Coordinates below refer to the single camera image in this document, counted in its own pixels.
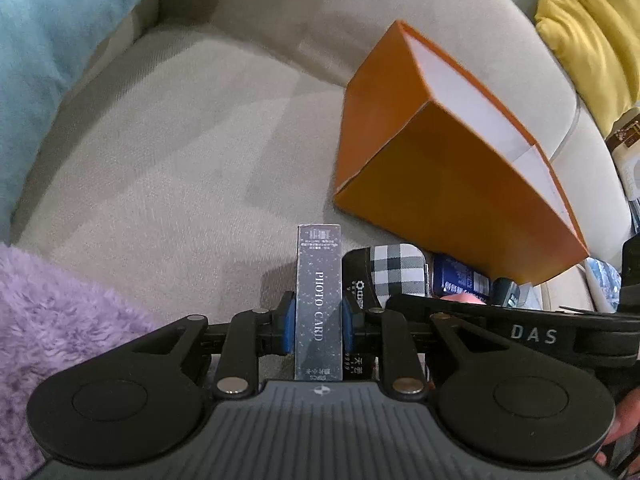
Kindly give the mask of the person's right hand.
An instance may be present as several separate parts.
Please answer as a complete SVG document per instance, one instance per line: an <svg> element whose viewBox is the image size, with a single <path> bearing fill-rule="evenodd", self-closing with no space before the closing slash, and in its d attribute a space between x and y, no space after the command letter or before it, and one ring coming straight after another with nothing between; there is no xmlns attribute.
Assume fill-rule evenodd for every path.
<svg viewBox="0 0 640 480"><path fill-rule="evenodd" d="M620 440L639 426L640 422L640 391L631 390L616 406L614 422L603 444L607 445Z"/></svg>

